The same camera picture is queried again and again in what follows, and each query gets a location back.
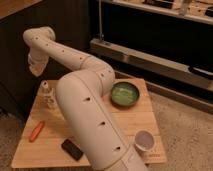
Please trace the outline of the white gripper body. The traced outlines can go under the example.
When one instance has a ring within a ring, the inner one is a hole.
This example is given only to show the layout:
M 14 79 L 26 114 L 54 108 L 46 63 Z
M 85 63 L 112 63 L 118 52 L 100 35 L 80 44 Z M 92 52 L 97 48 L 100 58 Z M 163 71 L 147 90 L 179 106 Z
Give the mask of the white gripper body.
M 41 51 L 31 49 L 28 54 L 28 64 L 31 73 L 39 77 L 44 72 L 49 61 L 49 56 Z

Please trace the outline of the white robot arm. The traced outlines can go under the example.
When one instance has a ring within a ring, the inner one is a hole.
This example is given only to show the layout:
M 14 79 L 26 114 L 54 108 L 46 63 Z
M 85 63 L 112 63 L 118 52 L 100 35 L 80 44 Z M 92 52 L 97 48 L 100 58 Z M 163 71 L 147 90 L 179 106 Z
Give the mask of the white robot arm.
M 28 63 L 34 75 L 43 73 L 50 58 L 70 70 L 56 85 L 56 101 L 92 168 L 148 171 L 102 100 L 114 84 L 113 68 L 93 55 L 58 43 L 50 27 L 28 29 L 23 39 L 30 48 Z

